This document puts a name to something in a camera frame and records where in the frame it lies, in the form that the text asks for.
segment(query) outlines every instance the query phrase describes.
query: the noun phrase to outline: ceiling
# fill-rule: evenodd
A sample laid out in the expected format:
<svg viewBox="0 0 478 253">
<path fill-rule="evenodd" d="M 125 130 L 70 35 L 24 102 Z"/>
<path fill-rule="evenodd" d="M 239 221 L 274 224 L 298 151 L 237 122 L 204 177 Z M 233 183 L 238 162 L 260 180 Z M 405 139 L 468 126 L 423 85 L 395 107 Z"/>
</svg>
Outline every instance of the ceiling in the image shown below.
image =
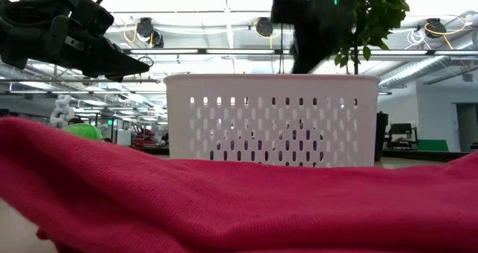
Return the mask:
<svg viewBox="0 0 478 253">
<path fill-rule="evenodd" d="M 413 49 L 447 49 L 443 38 L 421 41 L 419 45 L 412 45 L 410 41 L 412 31 L 417 25 L 423 26 L 428 18 L 439 18 L 446 25 L 449 32 L 457 31 L 449 36 L 451 45 L 464 34 L 474 30 L 478 25 L 478 5 L 476 0 L 406 0 L 411 11 L 407 13 L 402 28 L 391 34 L 385 43 L 392 50 Z M 151 17 L 155 29 L 160 31 L 164 38 L 166 49 L 288 49 L 293 40 L 293 29 L 276 27 L 273 39 L 259 36 L 254 29 L 254 22 L 259 17 L 270 16 L 272 0 L 104 0 L 102 6 L 110 11 L 114 18 L 114 25 L 106 36 L 111 42 L 122 49 L 148 49 L 148 44 L 134 41 L 135 24 L 139 18 Z M 135 75 L 130 79 L 157 82 L 124 83 L 115 88 L 107 84 L 61 83 L 58 87 L 69 85 L 69 90 L 75 91 L 156 91 L 158 94 L 134 94 L 124 101 L 118 95 L 95 97 L 103 98 L 103 102 L 112 107 L 124 107 L 128 101 L 140 103 L 138 107 L 150 105 L 160 110 L 166 107 L 164 92 L 166 87 L 162 80 L 168 75 L 179 73 L 277 73 L 279 71 L 279 56 L 272 55 L 207 55 L 207 54 L 169 54 L 151 55 L 155 65 L 148 73 Z M 411 57 L 380 57 L 372 56 L 369 62 L 362 61 L 359 71 L 363 75 L 381 76 L 410 60 L 420 60 Z M 285 56 L 283 65 L 287 72 L 292 67 L 290 56 Z M 70 69 L 62 69 L 53 65 L 31 61 L 30 67 L 38 71 L 35 78 L 45 79 L 58 77 L 66 80 L 80 79 L 81 73 Z M 450 70 L 442 69 L 426 79 L 434 76 L 446 75 Z M 345 74 L 346 68 L 335 66 L 332 61 L 326 61 L 317 66 L 314 74 Z M 459 82 L 459 79 L 444 81 L 439 86 L 474 86 L 475 82 Z"/>
</svg>

